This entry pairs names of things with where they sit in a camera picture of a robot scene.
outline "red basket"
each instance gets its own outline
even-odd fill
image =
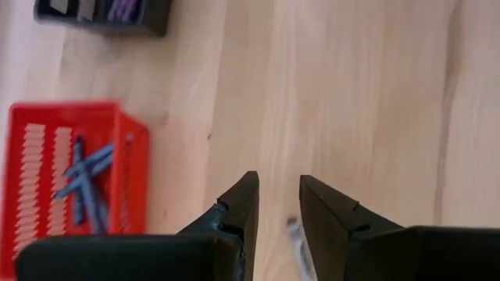
[[[113,164],[95,179],[109,206],[109,234],[145,231],[148,130],[114,102],[16,104],[5,154],[0,279],[14,279],[13,259],[37,238],[85,235],[75,226],[71,197],[54,200],[68,181],[76,136],[90,155],[114,143]]]

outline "plastic container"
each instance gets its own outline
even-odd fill
[[[35,19],[41,22],[66,23],[108,35],[135,34],[163,37],[166,34],[172,3],[172,0],[141,0],[136,19],[130,23],[121,23],[107,20],[113,0],[95,0],[96,8],[92,21],[78,20],[77,4],[79,0],[68,1],[68,13],[62,14],[50,6],[50,0],[37,0],[34,5]]]
[[[76,136],[90,155],[114,143],[113,164],[95,178],[109,207],[108,234],[142,234],[148,186],[148,130],[114,102],[15,104],[5,153],[0,279],[13,279],[13,259],[29,243],[55,235],[87,235],[75,226],[72,195],[54,193],[68,181]]]

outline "wooden floor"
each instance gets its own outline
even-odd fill
[[[403,225],[500,226],[499,1],[176,0],[162,40],[32,5],[0,1],[2,133],[14,101],[118,99],[152,131],[151,233],[253,169],[256,280],[298,279],[301,174]]]

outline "red plastic basket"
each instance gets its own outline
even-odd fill
[[[148,130],[114,102],[15,104],[5,154],[0,279],[14,279],[13,260],[29,243],[53,235],[85,235],[75,226],[71,197],[53,199],[68,181],[76,136],[85,154],[114,143],[113,164],[99,175],[109,206],[109,234],[145,231]]]

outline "wood grain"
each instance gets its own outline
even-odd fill
[[[41,26],[32,5],[0,2],[2,114],[120,101],[152,132],[150,233],[253,169],[256,280],[298,279],[301,174],[403,225],[500,226],[496,1],[183,0],[157,40]]]

